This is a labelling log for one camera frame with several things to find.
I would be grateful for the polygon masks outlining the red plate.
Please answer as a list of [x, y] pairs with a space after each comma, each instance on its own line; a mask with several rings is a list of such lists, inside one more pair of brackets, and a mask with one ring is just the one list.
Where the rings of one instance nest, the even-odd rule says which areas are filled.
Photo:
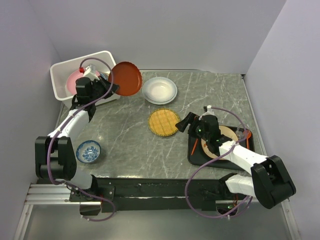
[[138, 93], [142, 87], [143, 79], [140, 70], [131, 62], [122, 61], [116, 64], [108, 81], [118, 86], [117, 95], [128, 97]]

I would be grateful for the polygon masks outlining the yellow woven plate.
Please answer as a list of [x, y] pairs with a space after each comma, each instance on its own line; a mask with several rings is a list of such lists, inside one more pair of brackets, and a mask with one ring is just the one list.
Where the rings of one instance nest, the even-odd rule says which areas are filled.
[[173, 110], [159, 108], [149, 115], [148, 127], [157, 136], [170, 137], [178, 131], [176, 124], [180, 120], [179, 115]]

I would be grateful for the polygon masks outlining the pink plate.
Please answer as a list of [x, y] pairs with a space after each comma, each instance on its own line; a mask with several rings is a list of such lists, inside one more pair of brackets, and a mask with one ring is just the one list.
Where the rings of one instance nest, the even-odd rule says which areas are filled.
[[65, 89], [68, 90], [68, 92], [71, 95], [75, 95], [77, 93], [76, 91], [76, 80], [83, 77], [84, 73], [79, 72], [79, 70], [74, 71], [67, 79]]

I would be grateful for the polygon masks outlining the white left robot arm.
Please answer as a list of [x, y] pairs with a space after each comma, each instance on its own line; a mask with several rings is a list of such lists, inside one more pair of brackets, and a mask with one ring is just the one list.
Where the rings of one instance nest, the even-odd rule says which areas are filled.
[[48, 136], [39, 136], [35, 140], [35, 173], [38, 178], [48, 179], [54, 185], [65, 183], [78, 188], [88, 201], [99, 196], [97, 178], [77, 168], [72, 140], [92, 120], [96, 102], [111, 97], [119, 89], [114, 79], [110, 74], [109, 79], [100, 76], [95, 80], [88, 77], [76, 80], [76, 95], [72, 98], [67, 118]]

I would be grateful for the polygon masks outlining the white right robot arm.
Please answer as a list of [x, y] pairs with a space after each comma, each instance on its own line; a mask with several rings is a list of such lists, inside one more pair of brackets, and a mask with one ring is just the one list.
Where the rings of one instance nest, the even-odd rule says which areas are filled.
[[255, 153], [222, 134], [212, 111], [201, 116], [190, 112], [175, 126], [180, 132], [188, 130], [189, 136], [204, 141], [208, 150], [216, 155], [212, 162], [223, 158], [250, 174], [249, 177], [231, 174], [221, 178], [218, 192], [222, 198], [242, 194], [257, 198], [263, 207], [271, 209], [296, 194], [296, 186], [280, 157]]

